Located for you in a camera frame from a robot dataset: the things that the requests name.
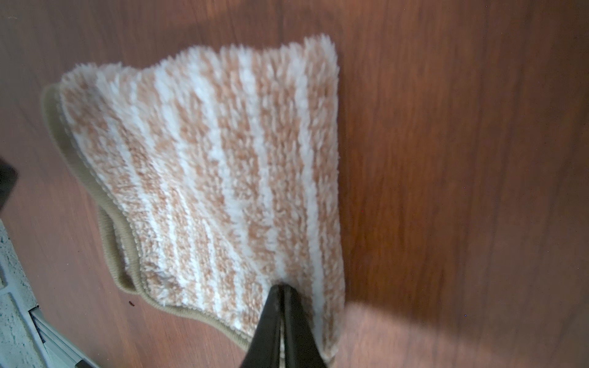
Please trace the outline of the pink white striped dishcloth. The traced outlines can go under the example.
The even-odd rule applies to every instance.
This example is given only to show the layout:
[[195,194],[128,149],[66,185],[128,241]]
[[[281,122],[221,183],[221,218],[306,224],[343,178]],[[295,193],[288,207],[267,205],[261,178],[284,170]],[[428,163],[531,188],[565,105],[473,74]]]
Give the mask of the pink white striped dishcloth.
[[80,64],[47,86],[53,143],[98,207],[114,283],[244,349],[270,294],[302,344],[279,366],[334,364],[345,313],[334,42],[193,46],[146,68]]

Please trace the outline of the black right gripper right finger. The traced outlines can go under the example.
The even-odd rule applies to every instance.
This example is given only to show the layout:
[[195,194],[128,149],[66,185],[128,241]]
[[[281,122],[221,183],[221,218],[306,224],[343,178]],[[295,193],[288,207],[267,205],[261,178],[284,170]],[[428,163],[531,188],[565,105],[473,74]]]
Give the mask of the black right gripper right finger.
[[287,368],[326,368],[305,316],[299,293],[282,285],[285,366]]

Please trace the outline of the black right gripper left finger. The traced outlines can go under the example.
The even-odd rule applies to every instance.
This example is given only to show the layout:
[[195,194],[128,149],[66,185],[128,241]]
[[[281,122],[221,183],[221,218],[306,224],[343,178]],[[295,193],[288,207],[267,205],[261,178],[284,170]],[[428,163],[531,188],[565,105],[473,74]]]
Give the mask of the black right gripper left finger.
[[273,286],[241,368],[279,368],[282,341],[283,286]]

